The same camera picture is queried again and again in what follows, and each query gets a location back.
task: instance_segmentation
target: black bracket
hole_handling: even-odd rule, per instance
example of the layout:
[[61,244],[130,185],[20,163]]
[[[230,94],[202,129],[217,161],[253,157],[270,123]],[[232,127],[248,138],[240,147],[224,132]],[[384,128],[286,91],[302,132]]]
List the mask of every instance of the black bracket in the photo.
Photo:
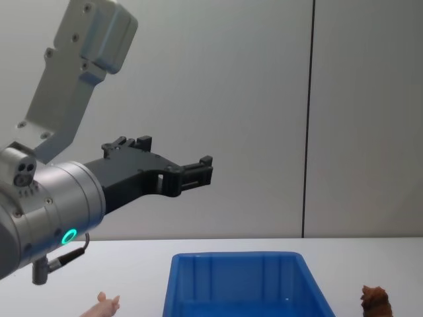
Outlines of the black bracket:
[[152,138],[120,137],[102,146],[103,158],[85,166],[100,181],[107,213],[143,196],[177,197],[184,190],[210,185],[213,158],[180,166],[151,152]]

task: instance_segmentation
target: screw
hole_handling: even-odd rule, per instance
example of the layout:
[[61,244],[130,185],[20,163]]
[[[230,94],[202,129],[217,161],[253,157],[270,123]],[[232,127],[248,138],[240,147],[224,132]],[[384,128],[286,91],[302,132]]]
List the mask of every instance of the screw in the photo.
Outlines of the screw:
[[79,34],[74,33],[74,35],[72,35],[72,42],[75,43],[75,42],[78,42],[78,40],[79,40]]
[[88,12],[90,12],[90,10],[91,10],[91,5],[90,5],[89,3],[87,3],[87,4],[84,6],[84,13],[88,13]]
[[51,48],[48,48],[46,50],[46,57],[51,58],[53,56],[53,50]]
[[49,138],[50,137],[50,132],[43,132],[43,134],[41,134],[41,139],[47,139],[47,138]]

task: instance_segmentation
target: brown object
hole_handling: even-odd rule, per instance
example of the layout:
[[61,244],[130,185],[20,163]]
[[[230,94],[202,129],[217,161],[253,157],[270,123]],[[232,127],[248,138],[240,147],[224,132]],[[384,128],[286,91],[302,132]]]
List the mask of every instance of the brown object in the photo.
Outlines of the brown object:
[[388,294],[381,287],[363,287],[363,317],[393,317]]

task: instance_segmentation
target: white wall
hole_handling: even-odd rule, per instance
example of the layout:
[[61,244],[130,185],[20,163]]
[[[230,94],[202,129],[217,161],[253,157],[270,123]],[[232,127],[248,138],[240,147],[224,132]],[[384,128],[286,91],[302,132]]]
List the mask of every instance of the white wall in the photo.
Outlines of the white wall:
[[317,0],[306,236],[423,234],[422,12]]
[[[102,143],[148,134],[180,164],[213,155],[215,173],[180,198],[129,204],[93,237],[300,236],[312,1],[121,3],[139,20],[124,68],[95,90],[54,162],[88,162]],[[66,5],[1,5],[1,135],[23,118]]]

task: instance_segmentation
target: table surface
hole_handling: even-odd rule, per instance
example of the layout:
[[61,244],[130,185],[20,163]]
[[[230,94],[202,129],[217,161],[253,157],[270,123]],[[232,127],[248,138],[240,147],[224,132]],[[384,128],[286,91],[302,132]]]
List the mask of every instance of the table surface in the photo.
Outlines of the table surface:
[[[72,242],[50,259],[81,245]],[[30,265],[0,281],[0,314],[78,317],[104,291],[121,295],[116,317],[159,317],[172,256],[217,251],[299,252],[337,316],[362,316],[363,285],[386,288],[395,316],[422,314],[423,238],[91,242],[46,285],[31,283]]]

